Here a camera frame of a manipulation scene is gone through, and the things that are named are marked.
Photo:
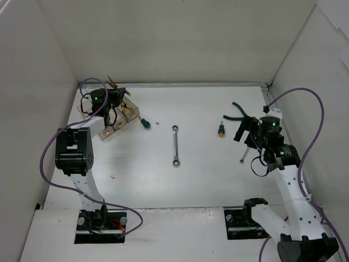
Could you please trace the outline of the yellow long-nose pliers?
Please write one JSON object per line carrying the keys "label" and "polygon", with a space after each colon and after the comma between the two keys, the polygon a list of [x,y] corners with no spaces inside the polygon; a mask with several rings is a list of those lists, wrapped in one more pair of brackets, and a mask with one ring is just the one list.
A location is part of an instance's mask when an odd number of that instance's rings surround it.
{"label": "yellow long-nose pliers", "polygon": [[[108,83],[108,85],[116,90],[121,89],[122,87],[120,87],[119,85],[117,85],[111,78],[110,76],[108,76],[108,80],[106,80],[106,82]],[[125,89],[125,94],[129,97],[131,97],[131,93],[126,89]]]}

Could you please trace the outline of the small silver wrench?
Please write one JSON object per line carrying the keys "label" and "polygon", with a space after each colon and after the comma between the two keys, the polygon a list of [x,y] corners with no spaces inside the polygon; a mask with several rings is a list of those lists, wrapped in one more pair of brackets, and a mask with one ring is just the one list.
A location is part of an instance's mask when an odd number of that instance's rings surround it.
{"label": "small silver wrench", "polygon": [[239,161],[241,164],[243,164],[245,162],[246,156],[248,155],[249,151],[250,151],[250,148],[247,147],[245,152],[244,152],[244,154],[242,155],[242,157],[241,157],[241,159]]}

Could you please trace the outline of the yellow black pliers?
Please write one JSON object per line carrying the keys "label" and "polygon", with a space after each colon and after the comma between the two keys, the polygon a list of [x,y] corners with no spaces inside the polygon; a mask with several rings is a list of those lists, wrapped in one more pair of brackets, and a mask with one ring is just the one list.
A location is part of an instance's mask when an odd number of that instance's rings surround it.
{"label": "yellow black pliers", "polygon": [[134,109],[124,101],[122,101],[122,103],[121,103],[121,109],[122,109],[122,112],[125,116],[127,115],[127,110],[129,110],[131,112],[131,115],[134,114]]}

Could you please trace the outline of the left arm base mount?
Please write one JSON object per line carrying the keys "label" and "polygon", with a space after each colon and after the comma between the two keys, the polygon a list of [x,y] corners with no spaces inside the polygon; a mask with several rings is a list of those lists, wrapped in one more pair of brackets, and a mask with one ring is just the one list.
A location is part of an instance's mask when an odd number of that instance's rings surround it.
{"label": "left arm base mount", "polygon": [[80,210],[74,244],[124,243],[127,222],[124,210]]}

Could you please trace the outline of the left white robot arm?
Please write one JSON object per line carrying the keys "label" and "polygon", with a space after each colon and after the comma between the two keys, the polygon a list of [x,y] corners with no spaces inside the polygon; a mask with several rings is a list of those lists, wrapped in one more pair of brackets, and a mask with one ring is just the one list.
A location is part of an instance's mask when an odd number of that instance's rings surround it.
{"label": "left white robot arm", "polygon": [[110,111],[115,111],[124,99],[125,88],[92,90],[84,96],[91,98],[88,111],[80,106],[85,120],[62,131],[56,139],[55,164],[74,184],[82,203],[81,216],[89,217],[89,222],[97,229],[105,228],[109,215],[105,200],[97,189],[92,167],[94,153],[92,138],[109,131],[116,123],[111,122]]}

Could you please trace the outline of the large silver ratchet wrench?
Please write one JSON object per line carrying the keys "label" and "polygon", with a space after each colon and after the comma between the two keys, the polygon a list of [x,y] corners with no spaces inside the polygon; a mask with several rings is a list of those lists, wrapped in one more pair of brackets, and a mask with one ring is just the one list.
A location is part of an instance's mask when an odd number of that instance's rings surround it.
{"label": "large silver ratchet wrench", "polygon": [[179,130],[179,128],[177,125],[172,126],[173,149],[174,149],[172,165],[175,168],[180,166],[180,160],[179,160],[179,156],[178,156],[178,130]]}

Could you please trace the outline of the green side cutters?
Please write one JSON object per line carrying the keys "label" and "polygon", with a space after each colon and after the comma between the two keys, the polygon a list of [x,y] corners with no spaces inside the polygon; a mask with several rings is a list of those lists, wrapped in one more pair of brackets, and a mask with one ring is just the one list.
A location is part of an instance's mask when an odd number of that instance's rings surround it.
{"label": "green side cutters", "polygon": [[232,106],[234,107],[235,114],[230,115],[223,115],[223,119],[228,121],[242,121],[245,116],[247,116],[245,110],[236,102],[232,102]]}

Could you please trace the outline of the green orange stubby screwdriver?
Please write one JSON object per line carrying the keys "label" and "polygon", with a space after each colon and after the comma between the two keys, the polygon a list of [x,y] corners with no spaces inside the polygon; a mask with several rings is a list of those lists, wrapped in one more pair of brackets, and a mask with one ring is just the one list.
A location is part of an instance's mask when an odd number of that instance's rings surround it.
{"label": "green orange stubby screwdriver", "polygon": [[220,137],[223,137],[225,135],[225,126],[223,124],[223,121],[221,121],[219,128],[218,128],[218,135]]}

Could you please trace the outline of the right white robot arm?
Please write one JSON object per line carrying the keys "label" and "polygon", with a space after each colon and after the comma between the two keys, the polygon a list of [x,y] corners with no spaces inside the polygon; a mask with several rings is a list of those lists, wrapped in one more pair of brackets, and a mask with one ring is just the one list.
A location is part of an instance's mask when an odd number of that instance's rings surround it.
{"label": "right white robot arm", "polygon": [[240,141],[248,132],[245,144],[259,152],[267,174],[275,179],[288,220],[284,221],[264,198],[246,199],[241,211],[244,223],[259,224],[277,244],[281,261],[328,261],[339,249],[336,238],[329,237],[300,189],[300,158],[296,148],[284,142],[280,121],[282,113],[271,109],[261,118],[245,115],[234,137]]}

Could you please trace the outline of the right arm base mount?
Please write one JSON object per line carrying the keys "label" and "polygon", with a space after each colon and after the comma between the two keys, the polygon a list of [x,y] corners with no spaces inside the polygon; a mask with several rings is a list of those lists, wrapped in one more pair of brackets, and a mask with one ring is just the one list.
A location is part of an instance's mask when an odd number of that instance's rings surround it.
{"label": "right arm base mount", "polygon": [[268,205],[268,202],[264,198],[251,198],[246,199],[241,207],[224,208],[228,240],[256,240],[269,236],[251,217],[251,208],[259,204]]}

